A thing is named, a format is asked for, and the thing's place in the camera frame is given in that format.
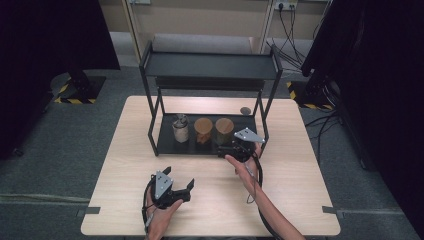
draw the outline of table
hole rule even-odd
[[[164,97],[164,101],[173,112],[236,114],[241,107],[254,105],[256,99]],[[160,127],[159,120],[155,129]],[[147,137],[149,122],[146,97],[129,97],[89,204],[89,208],[100,207],[100,212],[85,215],[83,234],[144,235],[144,189],[151,174],[171,166],[173,190],[185,188],[192,178],[195,186],[191,201],[175,213],[167,236],[270,236],[256,204],[246,204],[248,193],[225,159],[210,155],[156,157]],[[296,103],[274,99],[267,124],[270,138],[261,158],[264,191],[302,234],[337,235],[336,215],[322,210],[332,203]]]

